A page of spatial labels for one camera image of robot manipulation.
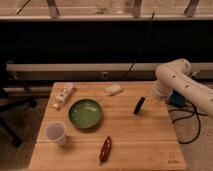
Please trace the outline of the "blue robot base clamp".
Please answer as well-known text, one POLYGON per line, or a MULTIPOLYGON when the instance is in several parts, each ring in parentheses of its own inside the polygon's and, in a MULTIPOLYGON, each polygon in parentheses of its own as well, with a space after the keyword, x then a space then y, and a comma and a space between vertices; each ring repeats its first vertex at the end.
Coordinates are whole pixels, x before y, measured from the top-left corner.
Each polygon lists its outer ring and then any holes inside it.
POLYGON ((182 108, 185 106, 185 98, 176 91, 173 91, 169 97, 169 104, 175 107, 182 108))

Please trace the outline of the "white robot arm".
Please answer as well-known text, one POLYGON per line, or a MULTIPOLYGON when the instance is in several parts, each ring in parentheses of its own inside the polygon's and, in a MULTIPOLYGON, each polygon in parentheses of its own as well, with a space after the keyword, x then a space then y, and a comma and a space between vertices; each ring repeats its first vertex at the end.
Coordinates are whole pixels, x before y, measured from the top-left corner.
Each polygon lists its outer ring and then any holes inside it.
POLYGON ((213 118, 213 89, 190 78, 192 67, 186 59, 160 64, 155 74, 153 96, 156 99, 166 99, 176 91, 213 118))

